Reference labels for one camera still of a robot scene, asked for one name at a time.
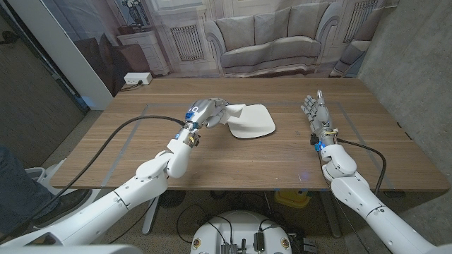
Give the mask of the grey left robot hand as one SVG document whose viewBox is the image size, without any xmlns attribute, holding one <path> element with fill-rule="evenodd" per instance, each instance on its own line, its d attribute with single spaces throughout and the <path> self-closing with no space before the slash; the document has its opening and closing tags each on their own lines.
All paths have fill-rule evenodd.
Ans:
<svg viewBox="0 0 452 254">
<path fill-rule="evenodd" d="M 230 103 L 221 98 L 200 99 L 195 101 L 185 114 L 185 124 L 181 127 L 175 139 L 188 143 L 189 136 L 199 138 L 199 129 L 216 126 L 225 113 L 225 107 Z"/>
</svg>

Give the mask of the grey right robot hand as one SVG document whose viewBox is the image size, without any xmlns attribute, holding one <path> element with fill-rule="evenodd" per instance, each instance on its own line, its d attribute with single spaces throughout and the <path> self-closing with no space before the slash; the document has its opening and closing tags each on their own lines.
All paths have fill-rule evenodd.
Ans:
<svg viewBox="0 0 452 254">
<path fill-rule="evenodd" d="M 301 109 L 308 118 L 311 132 L 317 136 L 322 145 L 328 146 L 337 143 L 333 120 L 325 105 L 321 90 L 317 91 L 316 99 L 307 95 Z"/>
</svg>

